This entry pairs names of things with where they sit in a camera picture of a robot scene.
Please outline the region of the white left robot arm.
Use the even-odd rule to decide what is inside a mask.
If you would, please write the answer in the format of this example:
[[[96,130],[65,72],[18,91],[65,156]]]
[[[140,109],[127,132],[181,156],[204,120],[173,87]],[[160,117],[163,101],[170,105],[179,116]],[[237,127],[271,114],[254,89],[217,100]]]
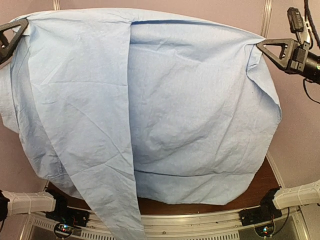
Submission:
[[[28,20],[23,18],[0,26],[0,63],[13,56]],[[12,215],[45,212],[46,217],[60,223],[67,223],[72,218],[72,211],[67,207],[67,200],[55,191],[42,192],[0,192],[0,221]]]

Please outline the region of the light blue long sleeve shirt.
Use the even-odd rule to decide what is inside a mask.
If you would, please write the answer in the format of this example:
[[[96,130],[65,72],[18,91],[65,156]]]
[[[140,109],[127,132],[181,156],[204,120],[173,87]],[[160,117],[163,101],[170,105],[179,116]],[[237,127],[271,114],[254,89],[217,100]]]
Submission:
[[[146,238],[138,198],[226,205],[247,190],[282,120],[261,36],[130,8],[24,18],[3,124],[116,239]]]

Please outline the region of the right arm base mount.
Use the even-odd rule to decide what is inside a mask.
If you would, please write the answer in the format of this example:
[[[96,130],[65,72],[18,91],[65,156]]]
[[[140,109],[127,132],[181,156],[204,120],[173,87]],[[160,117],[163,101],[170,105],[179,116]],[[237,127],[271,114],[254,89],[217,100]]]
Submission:
[[[266,210],[264,207],[255,207],[250,209],[243,209],[239,213],[239,218],[243,227],[250,225],[257,225],[264,222],[270,222],[282,216],[281,210]]]

